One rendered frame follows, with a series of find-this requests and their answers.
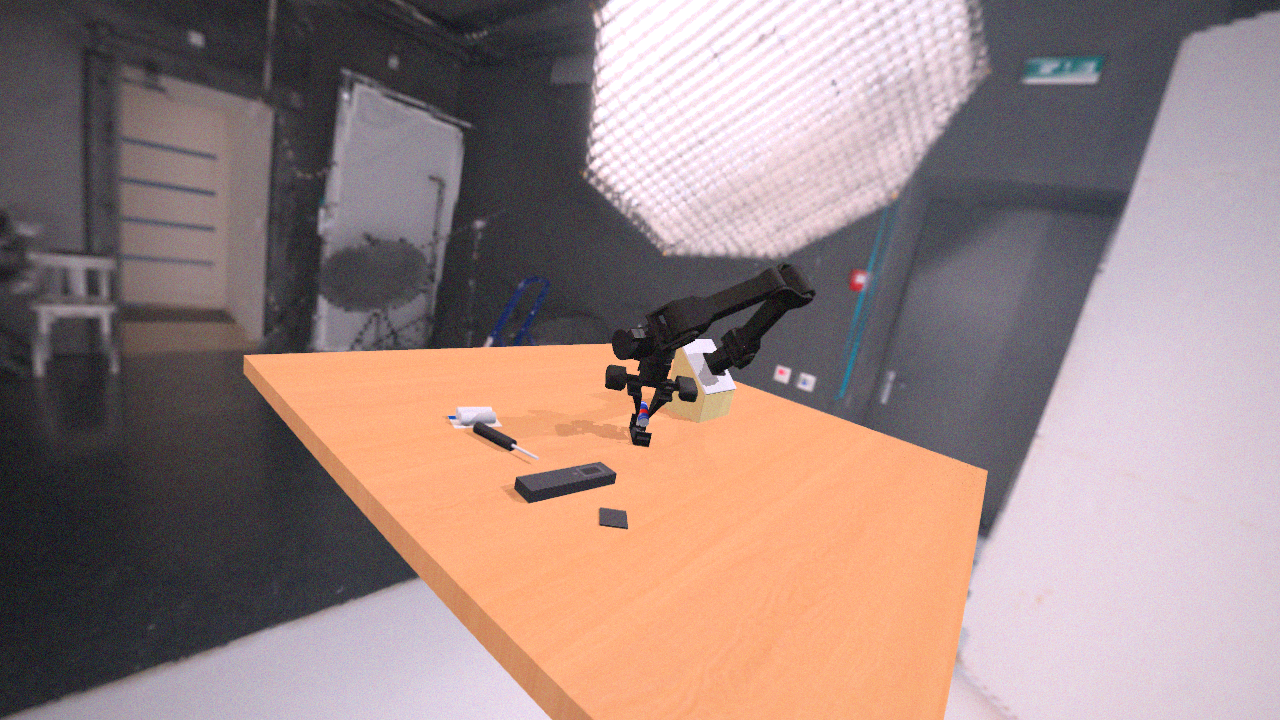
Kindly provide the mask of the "dark grey battery holder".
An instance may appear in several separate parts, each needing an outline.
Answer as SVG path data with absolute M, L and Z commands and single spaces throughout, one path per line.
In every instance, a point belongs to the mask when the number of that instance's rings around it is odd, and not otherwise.
M 630 430 L 634 446 L 641 446 L 641 447 L 648 447 L 649 448 L 649 445 L 650 445 L 650 441 L 652 441 L 652 433 L 645 432 L 646 427 L 640 427 L 639 425 L 637 416 L 634 413 L 632 413 L 632 416 L 631 416 L 631 420 L 630 420 L 628 430 Z

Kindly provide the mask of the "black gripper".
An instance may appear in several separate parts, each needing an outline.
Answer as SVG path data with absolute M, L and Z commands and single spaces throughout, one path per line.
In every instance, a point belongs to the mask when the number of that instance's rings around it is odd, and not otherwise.
M 675 391 L 678 391 L 681 401 L 696 402 L 698 386 L 692 378 L 677 375 L 675 380 L 667 379 L 672 360 L 673 357 L 643 357 L 639 375 L 627 374 L 626 366 L 611 364 L 605 369 L 605 388 L 621 391 L 625 389 L 627 383 L 627 395 L 634 397 L 636 416 L 640 413 L 643 386 L 657 388 L 648 409 L 649 418 L 664 404 L 672 402 L 672 393 Z

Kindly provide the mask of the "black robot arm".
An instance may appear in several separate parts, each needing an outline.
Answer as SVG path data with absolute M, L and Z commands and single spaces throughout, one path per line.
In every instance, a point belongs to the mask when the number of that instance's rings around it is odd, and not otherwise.
M 765 300 L 745 325 L 733 327 L 721 338 L 721 348 L 703 354 L 712 375 L 726 375 L 730 366 L 741 370 L 753 363 L 762 348 L 762 337 L 780 316 L 810 304 L 815 296 L 801 266 L 781 263 L 718 293 L 675 299 L 646 314 L 646 325 L 614 331 L 612 348 L 620 360 L 640 361 L 640 372 L 643 357 L 671 359 L 675 350 L 692 343 L 713 322 Z M 666 322 L 660 322 L 660 315 Z

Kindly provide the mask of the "black screwdriver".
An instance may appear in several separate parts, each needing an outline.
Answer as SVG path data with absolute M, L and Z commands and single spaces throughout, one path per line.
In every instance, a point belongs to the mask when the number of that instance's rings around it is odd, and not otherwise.
M 521 452 L 521 454 L 525 454 L 525 455 L 527 455 L 529 457 L 532 457 L 532 459 L 535 459 L 535 460 L 539 460 L 539 457 L 536 457 L 535 455 L 532 455 L 532 454 L 529 454 L 529 452 L 527 452 L 527 451 L 525 451 L 524 448 L 520 448 L 520 447 L 517 446 L 518 443 L 517 443 L 517 441 L 516 441 L 516 439 L 512 439 L 512 438 L 509 438 L 508 436 L 504 436 L 504 434 L 502 434 L 500 432 L 498 432 L 498 430 L 494 430 L 494 429 L 492 429 L 490 427 L 486 427 L 486 425 L 485 425 L 485 424 L 483 424 L 481 421 L 477 421 L 477 423 L 476 423 L 476 424 L 474 425 L 472 430 L 474 430 L 474 433 L 476 433 L 477 436 L 483 436 L 484 438 L 486 438 L 486 439 L 490 439 L 490 441 L 492 441 L 493 443 L 495 443 L 495 445 L 499 445 L 499 446 L 500 446 L 500 447 L 503 447 L 503 448 L 507 448 L 507 450 L 509 450 L 509 451 L 513 451 L 513 450 L 517 450 L 518 452 Z

